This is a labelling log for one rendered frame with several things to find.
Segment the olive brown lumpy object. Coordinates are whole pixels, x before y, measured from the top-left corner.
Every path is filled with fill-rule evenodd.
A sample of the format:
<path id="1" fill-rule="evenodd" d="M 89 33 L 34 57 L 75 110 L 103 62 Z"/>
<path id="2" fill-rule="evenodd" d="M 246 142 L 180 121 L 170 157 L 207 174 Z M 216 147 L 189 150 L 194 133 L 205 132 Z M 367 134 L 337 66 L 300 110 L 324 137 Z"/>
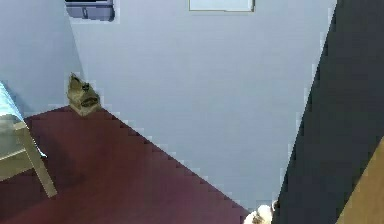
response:
<path id="1" fill-rule="evenodd" d="M 75 73 L 69 76 L 67 98 L 69 106 L 82 117 L 102 108 L 99 94 Z"/>

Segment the dark grey door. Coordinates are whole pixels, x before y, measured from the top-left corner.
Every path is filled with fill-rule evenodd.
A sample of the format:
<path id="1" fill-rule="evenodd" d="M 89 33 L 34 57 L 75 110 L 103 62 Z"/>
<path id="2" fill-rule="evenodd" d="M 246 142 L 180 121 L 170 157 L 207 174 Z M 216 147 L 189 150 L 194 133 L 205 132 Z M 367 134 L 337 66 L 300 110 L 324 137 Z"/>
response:
<path id="1" fill-rule="evenodd" d="M 384 137 L 384 0 L 337 0 L 273 224 L 335 224 Z"/>

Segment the white and brown round object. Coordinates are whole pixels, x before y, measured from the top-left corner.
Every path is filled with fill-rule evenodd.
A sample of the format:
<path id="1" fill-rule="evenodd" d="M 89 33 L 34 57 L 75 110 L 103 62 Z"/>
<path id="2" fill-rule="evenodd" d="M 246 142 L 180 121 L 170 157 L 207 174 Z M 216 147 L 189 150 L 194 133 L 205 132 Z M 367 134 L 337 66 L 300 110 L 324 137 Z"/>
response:
<path id="1" fill-rule="evenodd" d="M 274 200 L 270 205 L 260 205 L 245 217 L 242 224 L 271 224 L 278 206 L 279 202 L 277 200 Z"/>

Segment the beige wooden bed with blue cover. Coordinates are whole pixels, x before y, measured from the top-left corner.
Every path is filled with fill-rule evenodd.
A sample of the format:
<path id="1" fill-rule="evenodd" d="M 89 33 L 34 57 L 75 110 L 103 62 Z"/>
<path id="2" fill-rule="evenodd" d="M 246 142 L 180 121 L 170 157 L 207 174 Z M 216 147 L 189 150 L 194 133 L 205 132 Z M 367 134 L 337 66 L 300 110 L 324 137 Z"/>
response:
<path id="1" fill-rule="evenodd" d="M 15 101 L 0 81 L 0 181 L 34 170 L 48 197 L 57 190 L 42 160 L 47 157 L 37 146 Z"/>

